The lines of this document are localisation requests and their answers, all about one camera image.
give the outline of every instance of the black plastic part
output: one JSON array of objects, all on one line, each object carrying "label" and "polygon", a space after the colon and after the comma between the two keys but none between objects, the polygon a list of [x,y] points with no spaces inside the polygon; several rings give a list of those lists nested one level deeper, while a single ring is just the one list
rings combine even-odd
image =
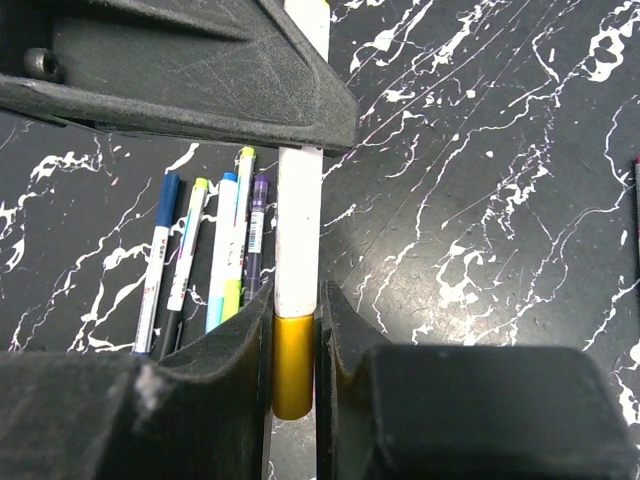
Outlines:
[{"label": "black plastic part", "polygon": [[582,353],[391,345],[324,285],[318,480],[629,479],[637,450]]},{"label": "black plastic part", "polygon": [[180,347],[179,343],[182,333],[182,313],[172,310],[167,310],[165,313],[166,318],[162,324],[162,335],[160,335],[158,339],[159,345],[156,346],[156,348],[160,350],[158,354],[159,359],[171,355]]},{"label": "black plastic part", "polygon": [[272,285],[157,365],[123,354],[0,355],[0,478],[266,477]]},{"label": "black plastic part", "polygon": [[0,0],[0,108],[334,154],[354,145],[358,119],[277,0]]}]

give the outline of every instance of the white pen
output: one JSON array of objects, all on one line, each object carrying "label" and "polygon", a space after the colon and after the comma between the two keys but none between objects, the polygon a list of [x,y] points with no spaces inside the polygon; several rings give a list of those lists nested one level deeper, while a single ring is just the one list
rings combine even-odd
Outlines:
[{"label": "white pen", "polygon": [[167,320],[162,327],[160,358],[172,354],[180,342],[182,306],[184,305],[184,296],[187,293],[193,255],[196,250],[198,231],[200,230],[200,220],[202,220],[208,192],[209,180],[197,178],[193,190],[191,190],[189,213],[187,214],[187,222],[184,227],[182,243],[180,244],[176,271],[173,275],[171,293],[167,302]]},{"label": "white pen", "polygon": [[244,147],[238,165],[238,202],[236,205],[236,220],[233,227],[231,247],[229,248],[229,262],[227,266],[227,281],[224,286],[224,305],[222,307],[222,321],[226,322],[240,309],[240,293],[242,292],[242,270],[244,266],[244,244],[247,238],[247,207],[251,192],[251,177],[256,151],[251,147]]},{"label": "white pen", "polygon": [[158,294],[160,293],[160,283],[162,282],[162,271],[164,269],[164,258],[167,253],[167,240],[169,239],[169,230],[171,229],[173,209],[176,204],[179,186],[180,177],[178,175],[168,173],[164,176],[156,215],[156,228],[153,232],[151,254],[149,255],[149,263],[144,280],[138,330],[132,353],[146,355],[151,348],[153,325],[158,307]]},{"label": "white pen", "polygon": [[[323,0],[285,0],[284,9],[327,60],[331,8]],[[281,148],[273,322],[273,413],[306,415],[313,404],[323,151]]]}]

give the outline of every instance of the pen label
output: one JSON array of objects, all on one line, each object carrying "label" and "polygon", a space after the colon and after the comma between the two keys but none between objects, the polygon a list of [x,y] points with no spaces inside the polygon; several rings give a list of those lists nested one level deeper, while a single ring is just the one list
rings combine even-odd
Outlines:
[{"label": "pen label", "polygon": [[167,302],[167,309],[174,312],[182,310],[184,304],[184,297],[189,285],[189,272],[191,271],[191,262],[183,268],[176,266],[176,273],[173,277],[173,283],[171,284],[171,291],[169,293],[169,301]]},{"label": "pen label", "polygon": [[253,212],[249,226],[249,253],[262,252],[262,231],[264,229],[264,213]]},{"label": "pen label", "polygon": [[229,246],[227,262],[227,279],[242,279],[242,266],[244,264],[245,240],[247,236],[247,222],[234,227],[233,238]]}]

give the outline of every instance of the blue pen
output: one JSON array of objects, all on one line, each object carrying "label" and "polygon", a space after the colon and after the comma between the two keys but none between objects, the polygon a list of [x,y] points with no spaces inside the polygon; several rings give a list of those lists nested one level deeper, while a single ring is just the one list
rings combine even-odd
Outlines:
[{"label": "blue pen", "polygon": [[218,187],[218,213],[216,216],[216,236],[211,259],[209,279],[209,300],[207,302],[206,332],[210,332],[222,322],[224,286],[227,280],[227,264],[236,218],[238,178],[234,173],[225,172]]},{"label": "blue pen", "polygon": [[164,176],[162,192],[156,215],[156,228],[153,232],[151,254],[147,265],[147,273],[144,281],[144,293],[142,294],[142,306],[138,318],[138,331],[133,345],[133,353],[146,355],[151,348],[153,324],[158,307],[158,294],[164,269],[164,258],[167,253],[167,240],[173,219],[173,209],[176,204],[180,177],[174,173]]}]

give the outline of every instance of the marble countertop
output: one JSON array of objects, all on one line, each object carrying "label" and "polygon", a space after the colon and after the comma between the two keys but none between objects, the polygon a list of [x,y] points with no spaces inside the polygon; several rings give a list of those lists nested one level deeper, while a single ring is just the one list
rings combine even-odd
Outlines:
[{"label": "marble countertop", "polygon": [[[321,278],[396,342],[587,352],[640,443],[640,2],[350,0],[332,29],[362,116],[357,147],[326,160]],[[163,173],[219,179],[237,152],[0,116],[2,348],[128,351]],[[277,152],[258,155],[275,185]],[[203,331],[214,205],[186,342]],[[271,478],[312,478],[313,417],[274,433]]]}]

